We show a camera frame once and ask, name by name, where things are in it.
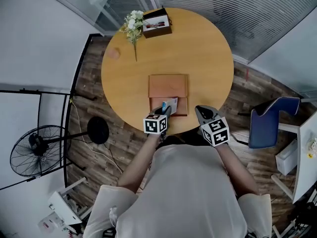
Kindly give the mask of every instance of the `brown leather folder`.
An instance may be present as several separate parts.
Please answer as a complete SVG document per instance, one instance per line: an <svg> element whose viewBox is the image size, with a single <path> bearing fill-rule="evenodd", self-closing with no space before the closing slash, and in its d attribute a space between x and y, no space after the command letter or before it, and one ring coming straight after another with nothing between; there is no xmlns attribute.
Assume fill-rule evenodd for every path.
<svg viewBox="0 0 317 238"><path fill-rule="evenodd" d="M184 74L150 75L150 111L161 107L163 101L177 97L177 110L172 116L187 116L187 80Z"/></svg>

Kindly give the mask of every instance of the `white wall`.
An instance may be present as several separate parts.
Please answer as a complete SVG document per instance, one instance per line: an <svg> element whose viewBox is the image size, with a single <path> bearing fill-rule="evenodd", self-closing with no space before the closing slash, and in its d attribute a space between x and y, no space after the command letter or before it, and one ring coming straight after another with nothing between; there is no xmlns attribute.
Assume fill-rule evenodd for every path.
<svg viewBox="0 0 317 238"><path fill-rule="evenodd" d="M249 66L298 93L317 90L317 8Z"/></svg>
<svg viewBox="0 0 317 238"><path fill-rule="evenodd" d="M91 33L98 31L55 0L0 0L0 89L69 92ZM61 96L43 96L40 123L60 125L62 104ZM47 200L61 186L62 170L1 190L0 230L45 237L37 224L51 213Z"/></svg>
<svg viewBox="0 0 317 238"><path fill-rule="evenodd" d="M17 140L27 131L36 128L38 123L38 108L40 96L37 94L0 93L1 116L0 116L0 188L25 180L25 177L13 171L10 165L10 155ZM13 154L25 154L23 147L18 147ZM34 158L26 157L21 167L28 168ZM12 159L12 165L23 164L21 158Z"/></svg>
<svg viewBox="0 0 317 238"><path fill-rule="evenodd" d="M20 183L0 191L0 229L3 234L17 233L20 238L67 238L66 233L54 230L43 235L38 222L48 216L47 200L64 183L63 170L58 170L39 179Z"/></svg>
<svg viewBox="0 0 317 238"><path fill-rule="evenodd" d="M68 91L98 31L56 0L0 0L1 84Z"/></svg>

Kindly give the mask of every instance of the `white shirt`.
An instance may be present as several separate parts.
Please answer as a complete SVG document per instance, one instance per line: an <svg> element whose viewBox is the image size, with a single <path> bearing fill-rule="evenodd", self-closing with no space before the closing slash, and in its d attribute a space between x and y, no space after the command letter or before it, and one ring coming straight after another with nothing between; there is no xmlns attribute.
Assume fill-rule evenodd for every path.
<svg viewBox="0 0 317 238"><path fill-rule="evenodd" d="M112 224L111 208L118 216ZM215 148L170 145L155 152L139 197L101 186L84 238L101 238L112 225L118 238L244 238L248 233L270 238L270 196L246 194L237 200Z"/></svg>

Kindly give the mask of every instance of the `white desk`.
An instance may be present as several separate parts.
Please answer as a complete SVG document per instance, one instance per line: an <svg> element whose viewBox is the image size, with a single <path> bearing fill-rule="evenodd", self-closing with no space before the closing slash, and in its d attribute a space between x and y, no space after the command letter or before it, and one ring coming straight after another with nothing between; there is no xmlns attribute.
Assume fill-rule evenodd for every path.
<svg viewBox="0 0 317 238"><path fill-rule="evenodd" d="M317 135L317 112L301 126L280 123L278 128L297 134L298 161L294 191L292 192L275 175L271 178L295 203L317 181L317 157L310 159L307 156L307 143L312 140L313 135Z"/></svg>

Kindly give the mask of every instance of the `cable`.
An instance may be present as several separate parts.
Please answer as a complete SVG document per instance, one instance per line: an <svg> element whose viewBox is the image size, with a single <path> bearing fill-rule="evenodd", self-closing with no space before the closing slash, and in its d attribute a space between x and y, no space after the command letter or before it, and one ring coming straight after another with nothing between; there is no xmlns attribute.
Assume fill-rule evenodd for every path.
<svg viewBox="0 0 317 238"><path fill-rule="evenodd" d="M82 142L87 143L87 144L93 143L93 141L91 141L91 142L86 142L86 141L84 141L84 140L77 139L77 138L71 138L71 140L78 140L78 141L82 141Z"/></svg>
<svg viewBox="0 0 317 238"><path fill-rule="evenodd" d="M77 113L77 116L78 116L79 129L80 129L80 133L82 133L82 131L81 131L81 126L80 126L80 118L79 118L79 114L78 114L78 109L77 109L76 105L74 104L74 102L73 102L72 100L71 100L71 104L73 104L74 107L75 107L75 109L76 109L76 113ZM112 159L110 159L106 154L99 153L99 152L96 152L96 151L94 151L93 149L91 149L91 148L89 147L89 145L85 142L84 136L82 136L82 137L83 137L83 140L84 140L85 145L89 148L89 150L91 150L91 151L94 152L94 153L97 153L97 154L100 154L100 155L104 155L109 161L111 161L112 163L115 164L115 166L119 169L119 171L120 171L121 173L123 173L123 172L121 171L121 168L116 164L116 162L114 162Z"/></svg>
<svg viewBox="0 0 317 238"><path fill-rule="evenodd" d="M110 150L110 149L106 146L106 144L105 144L105 143L104 143L104 146L105 146L105 148L107 148L107 150L111 153L111 156L112 156L113 162L115 163L115 165L117 166L117 168L118 168L119 170L121 170L121 173L122 173L123 169L122 169L121 167L119 167L119 165L118 165L118 164L117 164L117 162L115 161L114 156L113 156L113 154L112 154L111 150Z"/></svg>

